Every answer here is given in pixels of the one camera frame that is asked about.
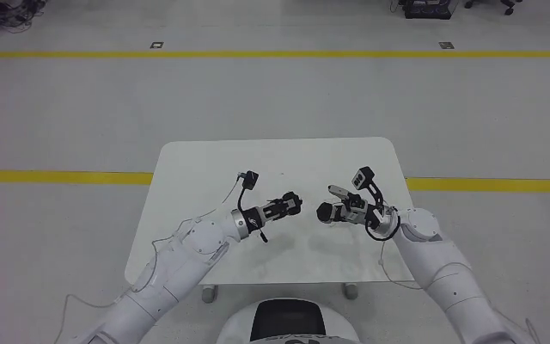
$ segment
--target white table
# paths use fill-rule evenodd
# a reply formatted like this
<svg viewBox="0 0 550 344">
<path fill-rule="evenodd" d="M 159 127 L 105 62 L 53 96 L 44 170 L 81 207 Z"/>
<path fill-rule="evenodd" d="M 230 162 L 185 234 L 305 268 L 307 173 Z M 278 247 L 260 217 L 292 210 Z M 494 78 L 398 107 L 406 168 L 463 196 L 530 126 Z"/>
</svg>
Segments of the white table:
<svg viewBox="0 0 550 344">
<path fill-rule="evenodd" d="M 294 191 L 303 199 L 302 212 L 268 223 L 269 243 L 254 232 L 206 275 L 201 285 L 372 282 L 387 281 L 378 265 L 381 244 L 360 225 L 319 222 L 315 210 L 333 200 L 329 184 L 356 192 L 351 178 L 363 166 L 375 172 L 384 199 L 399 209 L 412 207 L 394 147 L 385 138 L 318 138 L 248 141 L 198 141 L 166 144 L 126 265 L 134 283 L 153 257 L 151 241 L 169 236 L 183 218 L 194 218 L 218 207 L 235 182 L 237 172 L 260 174 L 256 187 L 245 193 L 242 206 L 261 206 Z M 225 217 L 236 208 L 239 183 L 223 207 L 211 215 Z M 362 196 L 371 200 L 366 190 Z M 412 280 L 392 241 L 384 249 L 384 264 L 393 280 Z"/>
</svg>

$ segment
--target cable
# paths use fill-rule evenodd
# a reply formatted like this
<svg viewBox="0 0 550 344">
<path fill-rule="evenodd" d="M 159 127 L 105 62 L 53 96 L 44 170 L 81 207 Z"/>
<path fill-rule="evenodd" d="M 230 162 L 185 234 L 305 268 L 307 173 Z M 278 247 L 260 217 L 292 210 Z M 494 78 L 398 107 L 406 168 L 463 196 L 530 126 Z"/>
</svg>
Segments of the cable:
<svg viewBox="0 0 550 344">
<path fill-rule="evenodd" d="M 63 327 L 65 326 L 65 316 L 66 316 L 66 313 L 67 313 L 67 305 L 69 304 L 69 298 L 74 298 L 76 301 L 78 301 L 82 304 L 86 304 L 87 306 L 93 307 L 93 308 L 108 308 L 108 307 L 111 307 L 112 305 L 116 304 L 120 299 L 120 297 L 118 297 L 114 301 L 112 301 L 112 303 L 110 303 L 110 304 L 91 304 L 90 302 L 82 300 L 81 298 L 79 298 L 75 294 L 67 294 L 67 296 L 65 296 L 65 302 L 64 302 L 64 305 L 63 305 L 63 315 L 61 316 L 61 327 L 59 328 L 58 335 L 55 337 L 55 341 L 53 341 L 53 344 L 58 344 L 59 337 L 61 337 L 61 334 L 63 333 Z"/>
<path fill-rule="evenodd" d="M 237 182 L 239 181 L 239 177 L 237 177 L 237 180 L 235 181 L 235 184 L 233 184 L 233 187 L 231 188 L 231 190 L 229 191 L 229 193 L 227 194 L 227 196 L 225 196 L 225 198 L 223 199 L 222 203 L 225 203 L 225 201 L 229 198 L 229 196 L 233 193 L 233 190 L 235 190 L 235 186 L 237 185 Z M 209 212 L 203 214 L 203 215 L 200 215 L 199 217 L 197 218 L 203 218 L 205 216 L 208 216 L 210 214 L 212 214 L 213 212 L 215 212 L 217 210 L 217 208 L 214 208 L 212 210 L 210 210 Z M 67 304 L 69 303 L 69 298 L 70 297 L 73 297 L 74 299 L 76 299 L 77 301 L 83 303 L 83 304 L 86 304 L 87 306 L 90 306 L 90 307 L 93 307 L 93 308 L 108 308 L 108 307 L 111 307 L 112 305 L 116 304 L 117 302 L 119 302 L 119 300 L 124 296 L 124 294 L 126 294 L 126 292 L 128 292 L 129 290 L 132 290 L 133 292 L 141 292 L 143 289 L 145 289 L 146 286 L 149 285 L 149 283 L 151 282 L 151 280 L 153 279 L 153 276 L 155 275 L 155 270 L 156 270 L 156 264 L 158 262 L 158 250 L 156 248 L 156 243 L 159 243 L 159 242 L 163 242 L 163 241 L 166 241 L 168 239 L 171 239 L 172 237 L 174 237 L 174 234 L 178 232 L 178 230 L 181 229 L 181 226 L 187 222 L 187 221 L 191 221 L 192 218 L 186 218 L 184 220 L 181 220 L 180 222 L 180 225 L 178 225 L 178 228 L 174 231 L 174 233 L 172 233 L 171 236 L 168 236 L 168 237 L 164 237 L 162 239 L 156 239 L 156 240 L 153 240 L 151 242 L 151 245 L 153 245 L 153 249 L 155 250 L 155 263 L 153 264 L 153 271 L 151 272 L 151 276 L 149 277 L 149 279 L 147 279 L 147 282 L 145 283 L 145 285 L 141 288 L 139 288 L 138 290 L 133 290 L 132 287 L 133 286 L 130 286 L 128 289 L 126 289 L 124 292 L 122 292 L 114 301 L 112 301 L 112 303 L 110 304 L 91 304 L 89 302 L 86 302 L 84 300 L 82 300 L 81 298 L 79 298 L 77 295 L 75 294 L 67 294 L 65 296 L 65 302 L 64 302 L 64 305 L 63 305 L 63 314 L 61 316 L 61 326 L 59 327 L 59 332 L 58 332 L 58 335 L 56 336 L 55 338 L 55 341 L 53 341 L 53 344 L 58 344 L 58 341 L 59 341 L 59 337 L 61 337 L 61 334 L 63 333 L 63 328 L 65 326 L 65 316 L 66 316 L 66 313 L 67 313 Z"/>
<path fill-rule="evenodd" d="M 380 266 L 382 267 L 382 271 L 384 272 L 384 274 L 386 275 L 386 278 L 392 282 L 393 284 L 397 285 L 397 286 L 402 286 L 406 289 L 412 289 L 412 290 L 422 290 L 423 288 L 422 287 L 416 287 L 416 286 L 406 286 L 406 285 L 403 285 L 399 282 L 396 282 L 394 281 L 393 279 L 390 279 L 389 278 L 389 275 L 388 275 L 388 272 L 386 271 L 386 268 L 384 267 L 384 260 L 382 258 L 382 255 L 384 254 L 384 246 L 386 246 L 386 243 L 382 243 L 382 249 L 380 250 L 380 260 L 378 261 L 378 264 L 380 264 Z"/>
<path fill-rule="evenodd" d="M 242 195 L 244 194 L 245 188 L 243 187 L 241 190 L 241 194 L 239 195 L 239 199 L 237 200 L 237 209 L 239 209 L 239 212 L 242 212 L 242 206 L 241 206 L 241 200 Z"/>
<path fill-rule="evenodd" d="M 367 234 L 369 235 L 369 237 L 372 240 L 377 241 L 377 242 L 386 242 L 387 240 L 394 237 L 395 233 L 397 233 L 397 230 L 399 230 L 400 227 L 401 227 L 401 217 L 398 214 L 397 215 L 397 225 L 395 226 L 394 230 L 392 230 L 392 232 L 389 234 L 389 236 L 386 236 L 386 237 L 376 237 L 376 236 L 374 236 L 374 234 L 370 233 L 369 226 L 367 224 L 364 226 L 364 229 L 367 231 Z"/>
<path fill-rule="evenodd" d="M 392 5 L 394 4 L 394 0 L 392 0 L 391 3 L 389 3 L 389 11 L 391 13 L 395 13 L 399 7 L 403 7 L 403 5 L 399 5 L 399 0 L 397 0 L 397 5 L 395 5 L 395 8 L 392 9 Z"/>
<path fill-rule="evenodd" d="M 46 6 L 46 2 L 47 0 L 22 0 L 15 7 L 0 3 L 0 28 L 12 34 L 29 30 L 33 18 L 43 14 L 41 10 Z"/>
<path fill-rule="evenodd" d="M 393 279 L 391 279 L 388 275 L 388 272 L 386 271 L 386 268 L 384 267 L 384 260 L 382 258 L 382 255 L 384 254 L 384 246 L 386 245 L 386 243 L 382 243 L 382 249 L 380 250 L 380 260 L 378 261 L 378 264 L 380 264 L 380 266 L 382 267 L 382 271 L 384 272 L 384 274 L 386 275 L 386 278 L 388 279 L 388 281 L 390 281 L 391 283 L 397 285 L 397 286 L 402 286 L 406 289 L 411 289 L 411 290 L 415 290 L 415 291 L 420 291 L 420 290 L 423 290 L 423 289 L 429 289 L 431 287 L 431 285 L 433 285 L 435 282 L 437 282 L 437 279 L 436 279 L 436 276 L 439 274 L 439 272 L 441 272 L 441 270 L 443 270 L 444 268 L 450 266 L 450 265 L 458 265 L 458 266 L 462 266 L 462 267 L 465 267 L 466 269 L 470 270 L 471 273 L 474 273 L 472 271 L 472 269 L 467 266 L 466 264 L 462 264 L 460 262 L 451 262 L 451 263 L 447 263 L 445 265 L 443 265 L 442 267 L 440 267 L 434 274 L 433 276 L 431 277 L 431 282 L 430 284 L 428 284 L 428 286 L 426 286 L 426 288 L 422 288 L 420 286 L 416 287 L 416 286 L 406 286 L 404 284 L 401 284 L 399 282 L 396 282 L 394 281 Z M 510 319 L 509 317 L 507 317 L 503 312 L 501 312 L 500 310 L 498 310 L 495 306 L 493 306 L 491 304 L 491 301 L 489 301 L 488 298 L 486 298 L 487 302 L 489 303 L 489 305 L 491 306 L 491 308 L 496 311 L 498 314 L 500 314 L 501 316 L 503 316 L 504 318 L 506 318 L 506 320 L 508 320 L 509 322 L 513 323 L 514 325 L 516 325 L 521 331 L 525 332 L 527 335 L 529 335 L 531 337 L 531 339 L 535 342 L 535 344 L 541 344 L 541 339 L 539 338 L 539 335 L 537 334 L 536 332 L 536 329 L 535 329 L 535 326 L 533 326 L 533 323 L 529 320 L 528 317 L 525 318 L 525 326 L 527 326 L 527 329 L 524 329 L 523 327 L 521 327 L 519 324 L 517 324 L 517 322 L 514 322 L 512 319 Z"/>
<path fill-rule="evenodd" d="M 226 201 L 226 200 L 229 198 L 229 196 L 233 193 L 233 190 L 235 190 L 235 186 L 237 185 L 237 182 L 239 181 L 239 178 L 240 178 L 240 177 L 237 177 L 237 180 L 235 181 L 235 184 L 233 184 L 233 187 L 231 188 L 231 190 L 229 191 L 229 193 L 227 194 L 227 196 L 225 196 L 225 198 L 223 199 L 223 201 L 222 201 L 221 204 L 225 203 L 225 201 Z M 208 216 L 208 215 L 212 214 L 213 212 L 215 212 L 216 209 L 217 209 L 217 208 L 214 208 L 214 209 L 212 209 L 211 211 L 207 212 L 206 214 L 203 214 L 203 215 L 198 216 L 197 218 L 203 218 L 203 217 L 205 217 L 205 216 Z M 145 289 L 145 288 L 149 285 L 149 283 L 151 282 L 151 280 L 153 279 L 153 276 L 155 275 L 156 264 L 157 264 L 157 262 L 158 262 L 158 250 L 156 249 L 156 245 L 155 245 L 155 244 L 156 244 L 156 243 L 159 243 L 159 242 L 166 241 L 166 240 L 168 240 L 168 239 L 171 239 L 172 237 L 174 237 L 174 234 L 177 233 L 177 232 L 180 230 L 181 226 L 182 226 L 185 222 L 191 221 L 191 220 L 192 220 L 192 218 L 186 218 L 186 219 L 184 219 L 184 220 L 181 220 L 180 225 L 179 225 L 178 228 L 174 231 L 174 233 L 172 233 L 171 236 L 164 237 L 163 239 L 156 239 L 156 240 L 153 240 L 153 241 L 151 242 L 151 245 L 153 245 L 153 249 L 155 250 L 155 263 L 153 264 L 153 271 L 151 271 L 151 276 L 149 276 L 149 279 L 147 279 L 147 282 L 145 282 L 145 285 L 142 286 L 141 288 L 137 289 L 137 290 L 131 289 L 133 292 L 138 293 L 138 292 L 141 292 L 143 289 Z"/>
</svg>

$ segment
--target table caster wheel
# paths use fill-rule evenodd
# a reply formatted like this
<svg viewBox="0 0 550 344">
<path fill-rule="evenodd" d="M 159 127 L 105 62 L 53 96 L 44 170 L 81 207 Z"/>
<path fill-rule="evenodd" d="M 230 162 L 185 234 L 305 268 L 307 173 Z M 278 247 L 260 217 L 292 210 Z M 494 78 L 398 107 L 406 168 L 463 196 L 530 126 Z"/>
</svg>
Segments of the table caster wheel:
<svg viewBox="0 0 550 344">
<path fill-rule="evenodd" d="M 214 302 L 217 296 L 217 286 L 203 286 L 203 294 L 201 298 L 205 304 Z"/>
<path fill-rule="evenodd" d="M 348 300 L 355 300 L 359 296 L 359 288 L 357 283 L 344 283 L 342 285 L 342 291 L 345 298 Z"/>
</svg>

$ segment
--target yellow floor line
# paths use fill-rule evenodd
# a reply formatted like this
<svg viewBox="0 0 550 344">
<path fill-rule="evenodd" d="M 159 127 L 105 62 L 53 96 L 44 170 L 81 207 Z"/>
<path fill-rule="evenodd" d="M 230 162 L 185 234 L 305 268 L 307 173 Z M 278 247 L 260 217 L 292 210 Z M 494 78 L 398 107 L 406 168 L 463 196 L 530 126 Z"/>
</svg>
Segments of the yellow floor line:
<svg viewBox="0 0 550 344">
<path fill-rule="evenodd" d="M 0 183 L 149 185 L 149 172 L 0 170 Z M 411 191 L 550 193 L 550 180 L 481 178 L 406 178 Z"/>
<path fill-rule="evenodd" d="M 550 51 L 0 52 L 0 58 L 550 58 Z"/>
<path fill-rule="evenodd" d="M 3 183 L 149 185 L 152 179 L 150 172 L 0 170 Z"/>
</svg>

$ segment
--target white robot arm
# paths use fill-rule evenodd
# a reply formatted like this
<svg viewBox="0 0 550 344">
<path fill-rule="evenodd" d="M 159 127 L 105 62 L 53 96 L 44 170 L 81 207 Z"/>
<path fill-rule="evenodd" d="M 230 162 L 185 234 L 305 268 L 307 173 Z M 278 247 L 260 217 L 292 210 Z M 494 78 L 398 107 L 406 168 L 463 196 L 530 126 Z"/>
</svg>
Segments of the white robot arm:
<svg viewBox="0 0 550 344">
<path fill-rule="evenodd" d="M 244 193 L 252 190 L 258 175 L 240 175 Z M 238 208 L 221 223 L 197 218 L 191 228 L 176 231 L 169 242 L 151 259 L 136 284 L 109 308 L 91 329 L 72 338 L 70 344 L 137 344 L 153 325 L 180 302 L 206 276 L 229 249 L 229 238 L 236 242 L 271 220 L 295 215 L 302 201 L 292 192 L 262 207 Z"/>
<path fill-rule="evenodd" d="M 363 224 L 377 241 L 393 238 L 415 281 L 439 305 L 462 343 L 532 343 L 531 338 L 493 310 L 470 264 L 455 243 L 440 231 L 436 217 L 424 209 L 398 212 L 385 206 L 373 178 L 372 170 L 365 167 L 351 182 L 357 190 L 367 188 L 374 205 L 359 194 L 330 186 L 328 191 L 338 196 L 341 204 L 321 204 L 318 219 L 324 223 Z"/>
</svg>

